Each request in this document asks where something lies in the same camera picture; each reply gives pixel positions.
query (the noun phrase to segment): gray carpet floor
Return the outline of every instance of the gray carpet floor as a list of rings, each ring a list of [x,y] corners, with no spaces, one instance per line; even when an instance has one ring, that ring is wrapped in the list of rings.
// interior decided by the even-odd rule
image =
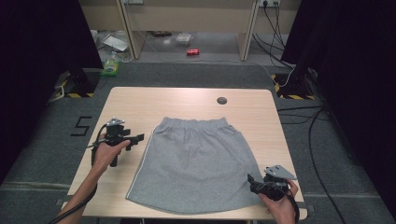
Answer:
[[[269,74],[288,72],[274,66],[267,69]],[[277,109],[323,105],[320,96],[314,101],[278,98],[268,74],[258,65],[123,63],[116,77],[100,79],[92,98],[63,98],[48,105],[30,145],[0,187],[0,223],[46,223],[56,216],[61,209],[57,202],[66,195],[106,98],[117,86],[267,89],[274,94]],[[320,113],[312,127],[310,151],[312,119],[307,117],[317,111],[279,111],[301,191],[310,207],[309,217],[301,223],[342,223],[318,181],[314,163],[346,223],[395,223],[364,170],[348,157],[326,112]],[[89,126],[86,134],[75,128],[80,117],[87,117],[80,122]],[[84,217],[82,223],[96,221]],[[104,217],[99,221],[120,222]]]

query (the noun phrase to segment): metal bracket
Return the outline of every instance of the metal bracket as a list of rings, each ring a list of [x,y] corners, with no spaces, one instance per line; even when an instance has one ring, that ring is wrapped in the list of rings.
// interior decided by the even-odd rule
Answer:
[[[274,176],[274,177],[279,177],[279,178],[284,178],[284,179],[292,179],[296,180],[297,178],[292,175],[289,171],[287,171],[283,166],[281,165],[275,165],[268,167],[265,169],[265,173],[268,175]]]

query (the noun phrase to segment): wooden table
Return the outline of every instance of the wooden table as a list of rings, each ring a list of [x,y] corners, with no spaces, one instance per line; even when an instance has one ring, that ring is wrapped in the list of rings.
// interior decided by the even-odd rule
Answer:
[[[225,97],[227,104],[218,104],[219,97]],[[100,127],[112,117],[124,119],[125,129],[131,129],[132,136],[144,133],[145,140],[133,146],[131,151],[123,150],[119,155],[118,166],[107,169],[99,180],[96,195],[88,203],[84,216],[272,219],[271,215],[265,214],[266,208],[263,204],[228,212],[182,216],[153,210],[126,200],[126,193],[134,179],[151,132],[164,117],[226,118],[247,139],[263,175],[265,167],[276,164],[281,164],[295,174],[273,95],[267,90],[117,87],[107,98],[89,145],[95,140]],[[69,195],[74,194],[90,169],[91,150],[87,149]],[[303,201],[303,195],[299,191],[296,202]],[[300,209],[300,213],[300,219],[306,218],[306,209]]]

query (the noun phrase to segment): red object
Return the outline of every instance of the red object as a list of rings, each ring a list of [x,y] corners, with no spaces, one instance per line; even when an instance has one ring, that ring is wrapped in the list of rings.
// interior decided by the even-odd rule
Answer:
[[[198,49],[188,49],[187,56],[191,56],[191,55],[199,55],[199,50]]]

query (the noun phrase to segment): human hand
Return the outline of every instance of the human hand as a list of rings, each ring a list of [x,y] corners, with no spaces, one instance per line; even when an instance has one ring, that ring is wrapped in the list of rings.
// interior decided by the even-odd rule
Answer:
[[[103,133],[100,136],[100,139],[104,137],[105,134]],[[108,165],[113,162],[114,158],[117,155],[120,155],[121,150],[127,147],[130,143],[130,140],[125,140],[114,147],[111,147],[106,143],[101,143],[96,149],[95,160],[92,169],[97,171],[100,175],[104,173]]]
[[[293,181],[287,179],[290,185],[291,196],[294,197],[298,191],[298,187]],[[268,209],[266,213],[271,213],[277,224],[294,224],[295,223],[295,212],[291,205],[291,202],[287,197],[283,197],[279,201],[273,201],[266,195],[259,193],[260,199],[267,205]]]

